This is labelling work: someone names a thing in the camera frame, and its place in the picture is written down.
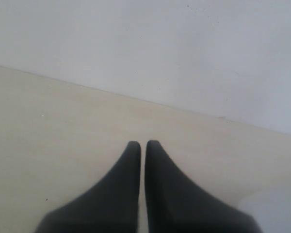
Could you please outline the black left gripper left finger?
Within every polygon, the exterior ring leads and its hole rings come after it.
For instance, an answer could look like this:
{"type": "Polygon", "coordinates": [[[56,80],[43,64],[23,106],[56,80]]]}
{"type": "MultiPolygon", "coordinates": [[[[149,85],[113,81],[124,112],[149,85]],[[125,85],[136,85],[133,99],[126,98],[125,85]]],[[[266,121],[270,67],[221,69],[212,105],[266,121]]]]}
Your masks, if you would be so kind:
{"type": "Polygon", "coordinates": [[[70,203],[49,212],[37,233],[135,233],[141,173],[141,146],[128,142],[109,172],[70,203]]]}

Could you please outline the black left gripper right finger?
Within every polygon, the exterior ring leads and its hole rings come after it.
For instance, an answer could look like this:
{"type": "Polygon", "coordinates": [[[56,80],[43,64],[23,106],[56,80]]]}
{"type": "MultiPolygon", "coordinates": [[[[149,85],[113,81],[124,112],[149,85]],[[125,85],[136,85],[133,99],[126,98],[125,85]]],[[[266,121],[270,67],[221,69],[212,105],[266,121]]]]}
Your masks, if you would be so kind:
{"type": "Polygon", "coordinates": [[[188,178],[156,140],[146,145],[145,199],[151,233],[261,232],[251,216],[188,178]]]}

